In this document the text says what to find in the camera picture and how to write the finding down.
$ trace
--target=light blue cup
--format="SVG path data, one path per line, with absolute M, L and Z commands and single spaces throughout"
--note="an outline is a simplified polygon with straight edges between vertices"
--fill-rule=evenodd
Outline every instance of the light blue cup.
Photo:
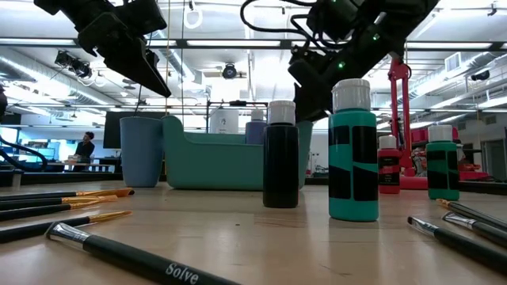
M 162 169 L 162 121 L 123 118 L 120 133 L 125 184 L 128 187 L 154 187 Z

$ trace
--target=teal bin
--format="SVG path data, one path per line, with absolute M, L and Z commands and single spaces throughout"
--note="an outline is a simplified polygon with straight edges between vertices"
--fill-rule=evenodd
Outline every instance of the teal bin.
M 299 128 L 299 187 L 304 186 L 313 123 Z M 263 146 L 245 144 L 244 135 L 183 131 L 175 116 L 162 118 L 167 183 L 178 189 L 262 191 Z

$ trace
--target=black paint bottle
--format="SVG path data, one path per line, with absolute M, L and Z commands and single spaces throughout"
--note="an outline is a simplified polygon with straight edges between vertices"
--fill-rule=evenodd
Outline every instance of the black paint bottle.
M 295 103 L 272 101 L 264 136 L 265 207 L 293 208 L 299 200 L 299 129 Z

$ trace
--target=red paint bottle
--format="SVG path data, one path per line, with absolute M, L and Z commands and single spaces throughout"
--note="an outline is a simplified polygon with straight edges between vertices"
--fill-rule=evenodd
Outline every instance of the red paint bottle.
M 381 194 L 399 194 L 399 158 L 396 138 L 385 135 L 379 138 L 379 192 Z

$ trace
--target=green paint bottle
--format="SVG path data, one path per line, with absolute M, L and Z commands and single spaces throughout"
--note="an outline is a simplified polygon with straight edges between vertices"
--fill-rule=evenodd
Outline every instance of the green paint bottle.
M 379 217 L 376 119 L 370 84 L 345 79 L 333 89 L 329 118 L 329 212 L 334 219 L 372 222 Z
M 429 198 L 459 200 L 458 154 L 457 146 L 452 142 L 452 126 L 431 126 L 428 135 L 426 160 Z

